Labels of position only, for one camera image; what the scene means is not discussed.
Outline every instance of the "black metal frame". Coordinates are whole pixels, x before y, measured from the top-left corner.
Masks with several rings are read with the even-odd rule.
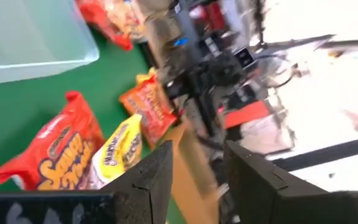
[[[231,141],[224,166],[242,223],[358,224],[358,192],[329,193]]]
[[[291,172],[356,155],[358,155],[358,140],[318,149],[286,159],[275,159],[272,163],[287,172]]]

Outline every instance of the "brand logo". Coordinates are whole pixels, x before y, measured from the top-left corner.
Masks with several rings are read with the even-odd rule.
[[[140,96],[145,103],[148,104],[148,106],[151,108],[151,111],[153,111],[159,121],[162,121],[164,119],[162,109],[160,102],[157,98],[157,86],[152,88],[152,85],[147,85],[146,88],[144,88],[143,92],[145,98],[143,96]]]
[[[132,97],[128,97],[129,104],[134,108],[135,113],[140,114],[142,116],[142,124],[144,126],[147,126],[149,121],[147,120],[147,117],[143,110],[139,107],[139,105],[132,99]]]
[[[44,179],[39,190],[77,189],[94,152],[93,143],[75,133],[57,159],[44,159],[39,172]]]
[[[128,152],[124,155],[124,163],[129,164],[133,162],[134,155],[137,151],[137,147],[140,145],[140,134],[136,134],[135,138],[131,141],[131,146],[129,147]]]
[[[55,126],[61,121],[66,115],[58,115],[50,124],[47,126],[46,130],[38,135],[38,138],[45,138],[52,132]]]
[[[59,146],[59,143],[65,138],[68,131],[70,130],[69,127],[65,128],[62,133],[60,133],[59,137],[52,143],[52,145],[48,148],[48,156],[52,159],[56,159],[57,155],[57,147]]]
[[[122,135],[125,133],[127,128],[128,128],[128,124],[122,125],[121,129],[111,140],[111,143],[109,144],[106,150],[106,156],[104,157],[104,161],[103,161],[104,165],[116,166],[118,164],[118,161],[114,158],[114,154],[116,151],[117,143],[121,139]]]

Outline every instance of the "cable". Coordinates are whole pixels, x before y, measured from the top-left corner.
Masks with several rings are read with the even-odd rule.
[[[283,60],[283,61],[286,61],[286,62],[290,62],[288,59],[285,58],[284,55],[277,55],[277,54],[270,54],[270,55],[260,55],[258,57],[255,58],[255,60],[259,60],[259,59],[266,59],[266,58],[279,58],[280,60]],[[275,86],[269,86],[269,85],[266,85],[267,88],[280,88],[280,87],[283,87],[285,86],[286,84],[288,84],[292,78],[294,77],[295,73],[294,72],[291,72],[291,75],[290,77],[285,80],[283,83],[280,83],[278,85],[275,85]]]
[[[183,102],[183,106],[182,108],[185,108],[185,106],[187,106],[188,101],[191,99],[191,96],[187,96],[187,98],[185,99],[185,101]]]

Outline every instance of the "orange snack bag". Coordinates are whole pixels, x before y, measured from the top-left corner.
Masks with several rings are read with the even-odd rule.
[[[104,144],[91,108],[77,91],[28,148],[0,167],[0,184],[9,178],[24,190],[87,189],[93,154]]]
[[[158,81],[152,76],[119,97],[131,115],[142,115],[142,132],[151,149],[176,120],[168,108],[162,106],[157,89]]]
[[[143,81],[149,80],[152,77],[155,77],[155,79],[157,80],[157,72],[155,71],[154,68],[150,68],[149,73],[147,75],[144,74],[136,75],[136,85],[139,85]],[[161,103],[161,107],[164,110],[167,110],[171,113],[173,110],[171,109],[171,106],[168,102],[168,98],[165,96],[163,88],[159,83],[156,85],[156,88],[157,88],[156,92],[157,92],[158,100]]]

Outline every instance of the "blue light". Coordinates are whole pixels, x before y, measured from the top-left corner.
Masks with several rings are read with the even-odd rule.
[[[187,43],[187,38],[184,37],[182,39],[178,39],[173,45],[180,46],[180,45],[185,45],[186,43]]]

